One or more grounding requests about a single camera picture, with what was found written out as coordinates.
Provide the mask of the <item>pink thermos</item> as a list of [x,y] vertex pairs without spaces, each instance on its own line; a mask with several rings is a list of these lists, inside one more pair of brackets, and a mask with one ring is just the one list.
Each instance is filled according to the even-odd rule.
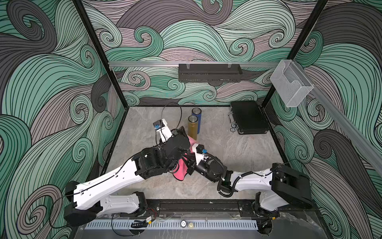
[[193,145],[197,143],[195,139],[192,137],[188,136],[189,142],[190,142],[190,152],[193,152]]

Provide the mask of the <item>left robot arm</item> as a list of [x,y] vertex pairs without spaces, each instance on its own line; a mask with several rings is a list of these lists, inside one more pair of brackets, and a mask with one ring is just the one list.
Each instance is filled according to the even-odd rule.
[[180,168],[182,157],[191,152],[196,141],[188,135],[177,135],[166,142],[145,148],[122,166],[85,183],[71,181],[66,185],[64,219],[72,227],[81,226],[104,215],[140,214],[147,208],[144,193],[120,196],[114,193],[131,184]]

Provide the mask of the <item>gold thermos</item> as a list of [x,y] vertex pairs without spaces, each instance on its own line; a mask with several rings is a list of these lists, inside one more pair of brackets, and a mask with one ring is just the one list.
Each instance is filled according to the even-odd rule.
[[191,115],[188,117],[188,136],[197,140],[198,138],[198,122],[197,116]]

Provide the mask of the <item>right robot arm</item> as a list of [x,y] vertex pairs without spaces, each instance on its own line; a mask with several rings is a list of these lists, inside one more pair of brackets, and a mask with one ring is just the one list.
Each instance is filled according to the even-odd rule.
[[235,172],[228,170],[210,153],[186,154],[181,162],[187,174],[198,172],[217,184],[222,197],[230,198],[239,191],[256,190],[256,210],[272,212],[286,205],[302,209],[313,206],[309,177],[285,164],[273,163],[271,168],[257,172]]

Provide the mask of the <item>blue thermos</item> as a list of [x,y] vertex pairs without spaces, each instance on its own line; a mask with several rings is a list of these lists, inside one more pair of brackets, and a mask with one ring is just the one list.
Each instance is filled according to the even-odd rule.
[[193,108],[192,115],[198,118],[198,134],[201,130],[202,110],[200,108]]

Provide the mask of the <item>pink microfiber cloth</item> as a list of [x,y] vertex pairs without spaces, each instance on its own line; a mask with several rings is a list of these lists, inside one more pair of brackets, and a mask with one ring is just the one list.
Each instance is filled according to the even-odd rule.
[[186,177],[186,167],[185,164],[182,161],[182,158],[178,161],[177,168],[175,170],[176,172],[173,173],[173,176],[178,181],[183,181]]

